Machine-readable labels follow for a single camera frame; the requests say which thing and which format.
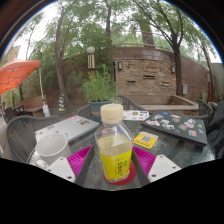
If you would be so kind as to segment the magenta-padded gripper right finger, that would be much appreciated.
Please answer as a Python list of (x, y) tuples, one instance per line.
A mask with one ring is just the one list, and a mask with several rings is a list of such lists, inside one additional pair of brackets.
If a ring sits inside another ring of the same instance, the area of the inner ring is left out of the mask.
[(155, 156), (136, 146), (133, 147), (132, 161), (142, 186), (180, 170), (180, 167), (165, 155)]

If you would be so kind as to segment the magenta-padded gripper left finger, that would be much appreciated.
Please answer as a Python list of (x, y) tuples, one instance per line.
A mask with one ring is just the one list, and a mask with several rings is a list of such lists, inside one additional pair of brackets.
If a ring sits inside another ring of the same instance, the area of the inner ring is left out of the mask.
[(47, 171), (82, 186), (85, 183), (93, 157), (94, 146), (89, 145), (68, 158), (59, 157), (47, 168)]

